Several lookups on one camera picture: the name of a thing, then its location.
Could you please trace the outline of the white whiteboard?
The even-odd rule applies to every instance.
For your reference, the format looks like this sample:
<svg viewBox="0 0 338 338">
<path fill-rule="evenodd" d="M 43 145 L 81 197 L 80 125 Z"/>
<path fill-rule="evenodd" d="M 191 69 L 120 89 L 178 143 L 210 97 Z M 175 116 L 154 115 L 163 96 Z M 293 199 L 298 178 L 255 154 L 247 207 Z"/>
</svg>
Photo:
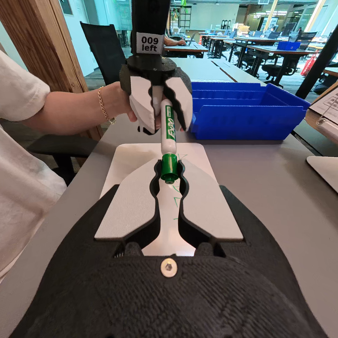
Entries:
<svg viewBox="0 0 338 338">
<path fill-rule="evenodd" d="M 205 149 L 197 143 L 179 143 L 177 159 L 188 160 L 216 180 Z M 159 143 L 122 144 L 116 148 L 102 192 L 102 197 L 115 184 L 120 184 L 130 173 L 148 161 L 162 158 Z M 157 195 L 161 217 L 161 230 L 158 237 L 142 249 L 145 256 L 193 256 L 195 248 L 185 242 L 178 231 L 178 214 L 181 194 L 180 180 L 165 184 L 159 180 Z"/>
</svg>

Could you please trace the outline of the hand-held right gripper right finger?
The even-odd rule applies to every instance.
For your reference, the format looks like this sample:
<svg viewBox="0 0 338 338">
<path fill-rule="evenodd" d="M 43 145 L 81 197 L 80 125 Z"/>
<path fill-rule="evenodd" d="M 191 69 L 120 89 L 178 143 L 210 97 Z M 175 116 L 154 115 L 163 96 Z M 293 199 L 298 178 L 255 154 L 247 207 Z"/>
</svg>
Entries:
<svg viewBox="0 0 338 338">
<path fill-rule="evenodd" d="M 185 241 L 242 241 L 243 234 L 214 175 L 188 160 L 178 163 L 178 229 Z"/>
</svg>

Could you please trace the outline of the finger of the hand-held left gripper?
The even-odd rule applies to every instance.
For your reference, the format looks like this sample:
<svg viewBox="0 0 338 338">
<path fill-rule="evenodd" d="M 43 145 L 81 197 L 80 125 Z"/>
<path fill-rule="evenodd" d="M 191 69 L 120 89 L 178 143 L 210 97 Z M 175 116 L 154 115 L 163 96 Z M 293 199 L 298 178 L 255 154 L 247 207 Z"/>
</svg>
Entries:
<svg viewBox="0 0 338 338">
<path fill-rule="evenodd" d="M 181 128 L 186 132 L 192 122 L 192 84 L 189 77 L 171 77 L 165 80 L 163 93 L 171 102 Z"/>
<path fill-rule="evenodd" d="M 155 134 L 155 111 L 149 94 L 151 82 L 140 76 L 131 76 L 130 86 L 130 106 L 137 117 L 140 131 L 146 129 L 148 134 L 153 135 Z"/>
</svg>

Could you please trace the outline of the person's left hand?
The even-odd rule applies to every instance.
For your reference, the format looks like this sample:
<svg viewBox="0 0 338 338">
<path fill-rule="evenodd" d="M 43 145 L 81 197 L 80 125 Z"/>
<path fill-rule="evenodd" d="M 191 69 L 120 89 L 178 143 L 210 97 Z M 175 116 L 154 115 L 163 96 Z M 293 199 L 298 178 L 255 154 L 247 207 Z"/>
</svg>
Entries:
<svg viewBox="0 0 338 338">
<path fill-rule="evenodd" d="M 120 82 L 109 84 L 105 90 L 108 96 L 104 107 L 109 119 L 126 114 L 131 122 L 136 122 L 137 117 L 130 106 L 129 95 L 121 88 Z"/>
</svg>

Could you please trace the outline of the green marker cap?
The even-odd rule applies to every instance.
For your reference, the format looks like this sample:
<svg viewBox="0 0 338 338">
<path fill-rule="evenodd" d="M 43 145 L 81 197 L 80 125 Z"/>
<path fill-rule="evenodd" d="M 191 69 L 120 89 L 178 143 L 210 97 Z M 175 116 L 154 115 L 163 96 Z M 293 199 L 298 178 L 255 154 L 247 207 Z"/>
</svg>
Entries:
<svg viewBox="0 0 338 338">
<path fill-rule="evenodd" d="M 174 184 L 179 178 L 177 171 L 177 157 L 175 154 L 164 154 L 161 161 L 161 179 L 166 184 Z"/>
</svg>

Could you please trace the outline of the instruction sheet on stand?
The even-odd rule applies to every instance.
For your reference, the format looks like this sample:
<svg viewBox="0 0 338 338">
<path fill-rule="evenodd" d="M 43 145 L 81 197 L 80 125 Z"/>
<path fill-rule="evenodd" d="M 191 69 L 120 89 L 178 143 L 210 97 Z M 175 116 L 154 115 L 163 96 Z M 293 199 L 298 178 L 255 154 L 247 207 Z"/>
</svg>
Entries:
<svg viewBox="0 0 338 338">
<path fill-rule="evenodd" d="M 338 82 L 335 82 L 324 93 L 322 93 L 314 102 L 319 100 L 321 97 L 323 97 L 336 87 L 338 87 Z M 320 116 L 319 114 L 311 111 L 309 108 L 306 112 L 305 120 L 309 126 L 317 130 L 323 136 L 327 137 L 330 141 L 332 141 L 336 145 L 338 144 L 338 124 L 329 120 L 328 118 L 325 118 L 324 116 Z"/>
</svg>

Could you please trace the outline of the wooden post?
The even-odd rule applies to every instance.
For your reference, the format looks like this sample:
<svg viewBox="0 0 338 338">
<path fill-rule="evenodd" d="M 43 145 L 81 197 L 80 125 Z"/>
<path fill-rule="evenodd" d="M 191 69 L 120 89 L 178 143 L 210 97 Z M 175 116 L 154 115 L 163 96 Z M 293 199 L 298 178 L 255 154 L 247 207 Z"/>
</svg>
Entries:
<svg viewBox="0 0 338 338">
<path fill-rule="evenodd" d="M 59 1 L 1 0 L 0 17 L 28 71 L 52 91 L 88 91 Z"/>
</svg>

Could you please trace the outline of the green dry-erase marker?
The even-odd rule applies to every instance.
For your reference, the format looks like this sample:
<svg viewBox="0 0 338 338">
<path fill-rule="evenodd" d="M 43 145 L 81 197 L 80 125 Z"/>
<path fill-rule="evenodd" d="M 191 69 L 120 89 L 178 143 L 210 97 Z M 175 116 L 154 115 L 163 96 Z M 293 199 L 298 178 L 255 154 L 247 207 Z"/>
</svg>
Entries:
<svg viewBox="0 0 338 338">
<path fill-rule="evenodd" d="M 170 100 L 161 102 L 161 152 L 176 154 L 175 116 Z"/>
</svg>

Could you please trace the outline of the white clipboard stand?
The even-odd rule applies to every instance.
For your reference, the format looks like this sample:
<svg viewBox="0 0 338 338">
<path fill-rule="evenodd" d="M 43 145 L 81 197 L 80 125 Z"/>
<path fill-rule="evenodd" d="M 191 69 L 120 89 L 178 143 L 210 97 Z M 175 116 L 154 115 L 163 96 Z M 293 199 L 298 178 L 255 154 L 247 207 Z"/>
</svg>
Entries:
<svg viewBox="0 0 338 338">
<path fill-rule="evenodd" d="M 338 158 L 309 156 L 306 162 L 337 193 L 338 192 Z"/>
</svg>

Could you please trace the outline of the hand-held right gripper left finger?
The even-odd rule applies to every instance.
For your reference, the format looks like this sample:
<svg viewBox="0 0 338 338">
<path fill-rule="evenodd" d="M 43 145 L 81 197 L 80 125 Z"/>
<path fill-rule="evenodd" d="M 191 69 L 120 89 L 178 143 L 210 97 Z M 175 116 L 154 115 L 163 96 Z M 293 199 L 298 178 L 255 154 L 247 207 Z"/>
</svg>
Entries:
<svg viewBox="0 0 338 338">
<path fill-rule="evenodd" d="M 94 236 L 96 240 L 154 241 L 158 237 L 161 169 L 162 161 L 152 159 L 122 180 Z"/>
</svg>

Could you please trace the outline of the black metal pole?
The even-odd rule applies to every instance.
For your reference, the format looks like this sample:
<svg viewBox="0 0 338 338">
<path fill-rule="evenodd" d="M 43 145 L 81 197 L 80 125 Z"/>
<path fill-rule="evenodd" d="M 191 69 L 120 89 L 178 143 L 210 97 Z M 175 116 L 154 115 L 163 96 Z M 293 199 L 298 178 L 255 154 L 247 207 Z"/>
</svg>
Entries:
<svg viewBox="0 0 338 338">
<path fill-rule="evenodd" d="M 306 99 L 307 95 L 312 90 L 316 81 L 322 74 L 325 67 L 329 64 L 332 57 L 338 50 L 338 26 L 332 32 L 332 35 L 328 38 L 323 50 L 319 53 L 314 65 L 309 70 L 302 84 L 296 92 L 296 96 L 301 99 Z"/>
</svg>

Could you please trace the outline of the clipboard instruction sheet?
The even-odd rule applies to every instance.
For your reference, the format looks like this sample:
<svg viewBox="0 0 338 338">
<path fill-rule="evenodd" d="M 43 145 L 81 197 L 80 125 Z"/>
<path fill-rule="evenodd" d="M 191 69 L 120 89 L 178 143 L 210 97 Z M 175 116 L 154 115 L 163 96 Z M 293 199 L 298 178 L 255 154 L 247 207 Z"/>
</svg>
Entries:
<svg viewBox="0 0 338 338">
<path fill-rule="evenodd" d="M 314 102 L 309 109 L 320 116 L 338 123 L 338 87 L 334 88 L 319 100 Z"/>
</svg>

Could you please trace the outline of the black office chair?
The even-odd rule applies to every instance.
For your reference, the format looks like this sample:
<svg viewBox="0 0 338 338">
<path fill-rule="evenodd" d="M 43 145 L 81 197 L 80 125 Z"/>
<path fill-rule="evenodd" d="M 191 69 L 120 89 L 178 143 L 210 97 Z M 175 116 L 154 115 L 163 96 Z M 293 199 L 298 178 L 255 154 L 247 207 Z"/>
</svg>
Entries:
<svg viewBox="0 0 338 338">
<path fill-rule="evenodd" d="M 87 137 L 47 134 L 29 145 L 27 150 L 52 156 L 57 164 L 53 171 L 69 186 L 76 175 L 71 158 L 88 158 L 97 144 L 98 141 Z"/>
<path fill-rule="evenodd" d="M 113 24 L 109 26 L 80 22 L 106 85 L 120 80 L 120 70 L 126 58 Z"/>
</svg>

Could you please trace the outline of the blue storage bin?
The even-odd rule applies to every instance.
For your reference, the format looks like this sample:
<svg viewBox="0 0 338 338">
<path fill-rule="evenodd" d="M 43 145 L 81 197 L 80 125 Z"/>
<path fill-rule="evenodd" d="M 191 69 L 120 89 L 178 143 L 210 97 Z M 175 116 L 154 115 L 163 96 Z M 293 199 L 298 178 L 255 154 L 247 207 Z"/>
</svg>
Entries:
<svg viewBox="0 0 338 338">
<path fill-rule="evenodd" d="M 309 102 L 273 84 L 192 82 L 190 132 L 198 140 L 282 141 Z"/>
</svg>

